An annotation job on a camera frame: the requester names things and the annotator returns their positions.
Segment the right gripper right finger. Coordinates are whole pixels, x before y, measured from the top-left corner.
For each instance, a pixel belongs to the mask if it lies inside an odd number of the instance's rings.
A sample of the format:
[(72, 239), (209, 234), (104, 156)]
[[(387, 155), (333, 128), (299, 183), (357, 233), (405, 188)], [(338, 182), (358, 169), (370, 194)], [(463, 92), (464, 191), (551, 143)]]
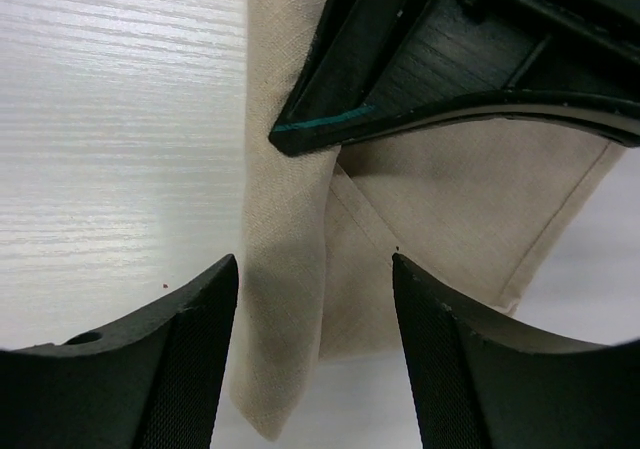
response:
[(393, 294), (426, 448), (635, 448), (639, 345), (606, 346), (512, 319), (404, 255)]

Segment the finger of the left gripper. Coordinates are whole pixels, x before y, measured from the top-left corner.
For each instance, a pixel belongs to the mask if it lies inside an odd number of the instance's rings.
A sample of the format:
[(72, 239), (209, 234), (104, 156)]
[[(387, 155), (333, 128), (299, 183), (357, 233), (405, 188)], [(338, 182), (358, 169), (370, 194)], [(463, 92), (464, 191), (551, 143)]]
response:
[(492, 118), (639, 143), (639, 0), (326, 0), (269, 134), (295, 157)]

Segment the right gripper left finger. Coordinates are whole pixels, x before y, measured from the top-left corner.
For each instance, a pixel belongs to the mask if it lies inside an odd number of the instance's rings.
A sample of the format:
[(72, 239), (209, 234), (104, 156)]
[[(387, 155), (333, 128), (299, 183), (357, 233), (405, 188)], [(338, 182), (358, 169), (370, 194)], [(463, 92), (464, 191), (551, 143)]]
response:
[(2, 447), (209, 447), (237, 295), (226, 255), (63, 344), (2, 351)]

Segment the beige cloth napkin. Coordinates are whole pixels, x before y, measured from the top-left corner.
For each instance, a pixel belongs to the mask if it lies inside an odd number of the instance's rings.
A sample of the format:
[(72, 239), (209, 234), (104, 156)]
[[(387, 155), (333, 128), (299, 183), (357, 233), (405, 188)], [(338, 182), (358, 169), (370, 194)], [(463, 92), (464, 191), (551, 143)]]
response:
[(623, 155), (548, 124), (463, 123), (300, 158), (267, 139), (326, 0), (248, 0), (247, 182), (230, 398), (276, 440), (321, 361), (400, 345), (391, 257), (505, 314)]

